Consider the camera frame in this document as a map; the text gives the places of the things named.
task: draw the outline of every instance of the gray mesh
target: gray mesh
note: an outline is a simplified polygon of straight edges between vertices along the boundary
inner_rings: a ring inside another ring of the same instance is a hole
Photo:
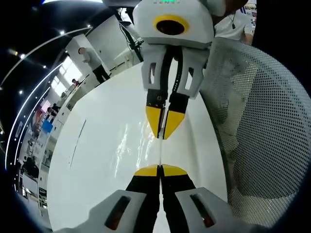
[[[234,215],[271,227],[310,162],[308,94],[277,60],[224,38],[212,43],[200,92],[218,137]]]

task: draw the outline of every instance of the black circle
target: black circle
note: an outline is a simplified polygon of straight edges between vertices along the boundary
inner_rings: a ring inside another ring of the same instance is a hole
[[[163,20],[156,24],[156,28],[166,35],[179,35],[185,31],[185,27],[173,20]]]

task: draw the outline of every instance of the man in white shirt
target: man in white shirt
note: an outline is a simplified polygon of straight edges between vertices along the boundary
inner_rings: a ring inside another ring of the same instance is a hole
[[[83,62],[88,63],[100,84],[102,84],[107,79],[110,79],[109,75],[106,73],[104,67],[102,66],[102,61],[93,49],[81,47],[79,48],[78,53],[83,55]]]
[[[239,40],[251,45],[253,41],[251,18],[241,10],[237,10],[215,25],[215,37]]]

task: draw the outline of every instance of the man in black pants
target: man in black pants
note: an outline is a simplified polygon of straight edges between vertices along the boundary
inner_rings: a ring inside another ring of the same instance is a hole
[[[109,75],[106,73],[104,67],[102,66],[102,61],[93,49],[81,47],[79,48],[78,52],[79,54],[83,55],[83,62],[88,63],[100,84],[102,84],[107,79],[110,79]]]

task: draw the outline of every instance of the white tabletop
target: white tabletop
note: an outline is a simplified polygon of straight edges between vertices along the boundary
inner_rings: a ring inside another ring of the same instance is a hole
[[[74,106],[58,138],[49,171],[48,210],[53,230],[75,227],[92,207],[125,189],[141,167],[179,166],[197,187],[227,201],[225,172],[216,135],[199,95],[168,140],[154,138],[146,119],[147,92],[138,64],[96,87]],[[170,70],[173,86],[177,63]],[[167,231],[165,213],[155,231]]]

